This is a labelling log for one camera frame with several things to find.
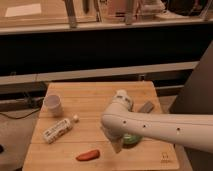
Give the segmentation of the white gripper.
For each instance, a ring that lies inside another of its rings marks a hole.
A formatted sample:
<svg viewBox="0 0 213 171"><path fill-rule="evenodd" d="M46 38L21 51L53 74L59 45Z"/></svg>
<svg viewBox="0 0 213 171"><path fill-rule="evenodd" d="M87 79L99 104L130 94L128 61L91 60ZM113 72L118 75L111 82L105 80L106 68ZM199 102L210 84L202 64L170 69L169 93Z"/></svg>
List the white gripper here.
<svg viewBox="0 0 213 171"><path fill-rule="evenodd" d="M103 131L106 138L110 142L112 142L111 146L112 146L114 152L120 153L122 151L122 147L123 147L123 141L121 139L123 138L124 133L108 129L104 126L101 127L101 130Z"/></svg>

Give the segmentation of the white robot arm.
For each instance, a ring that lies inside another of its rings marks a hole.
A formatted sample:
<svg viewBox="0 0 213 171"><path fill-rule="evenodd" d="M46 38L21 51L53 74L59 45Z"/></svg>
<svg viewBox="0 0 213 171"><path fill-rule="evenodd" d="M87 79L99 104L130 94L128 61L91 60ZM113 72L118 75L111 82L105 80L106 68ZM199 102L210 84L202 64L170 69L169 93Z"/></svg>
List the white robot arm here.
<svg viewBox="0 0 213 171"><path fill-rule="evenodd" d="M117 90L101 114L102 130L111 142L129 133L213 153L213 115L135 113L132 107L127 91Z"/></svg>

